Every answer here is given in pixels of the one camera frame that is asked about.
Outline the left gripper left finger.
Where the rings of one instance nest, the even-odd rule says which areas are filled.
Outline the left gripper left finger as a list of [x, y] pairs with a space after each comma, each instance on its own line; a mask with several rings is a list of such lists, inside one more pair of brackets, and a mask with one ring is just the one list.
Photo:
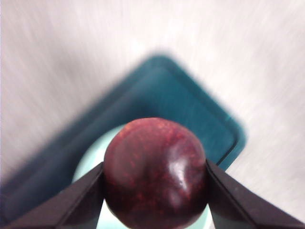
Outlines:
[[103, 162], [6, 229], [95, 229], [103, 205]]

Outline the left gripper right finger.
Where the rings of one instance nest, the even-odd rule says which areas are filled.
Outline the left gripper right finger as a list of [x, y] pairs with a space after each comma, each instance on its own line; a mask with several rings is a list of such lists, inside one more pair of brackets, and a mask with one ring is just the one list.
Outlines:
[[208, 204], [216, 229], [303, 229], [305, 224], [206, 161]]

